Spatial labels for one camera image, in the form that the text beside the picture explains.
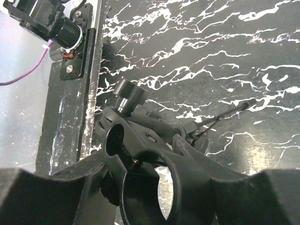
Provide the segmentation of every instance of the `black marble surface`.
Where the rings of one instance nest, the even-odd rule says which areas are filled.
[[[95,120],[121,78],[138,112],[198,122],[256,98],[209,132],[208,157],[254,174],[300,169],[299,0],[110,0]],[[94,136],[93,149],[101,140]]]

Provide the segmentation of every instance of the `black plastic bracket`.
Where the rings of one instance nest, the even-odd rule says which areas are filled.
[[[60,80],[62,81],[82,78],[84,74],[84,65],[89,40],[86,31],[91,27],[93,6],[89,3],[85,4],[79,11],[79,16],[77,16],[77,14],[74,14],[73,22],[82,28],[84,37],[81,45],[78,47],[78,49],[76,49],[76,52],[74,53],[74,58],[63,58],[60,71]]]

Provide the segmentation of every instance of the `purple cable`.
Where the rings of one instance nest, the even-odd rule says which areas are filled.
[[[50,47],[52,45],[53,41],[49,41],[47,46]],[[37,61],[37,63],[34,65],[33,68],[31,68],[29,71],[27,71],[25,74],[22,74],[21,76],[11,80],[11,81],[7,81],[7,82],[4,82],[4,83],[0,83],[0,86],[7,86],[7,85],[10,85],[10,84],[13,84],[21,79],[23,79],[24,77],[28,76],[29,74],[31,74],[42,62],[43,58],[45,57],[46,53],[47,53],[48,49],[46,48],[43,53],[42,53],[42,56],[41,58]]]

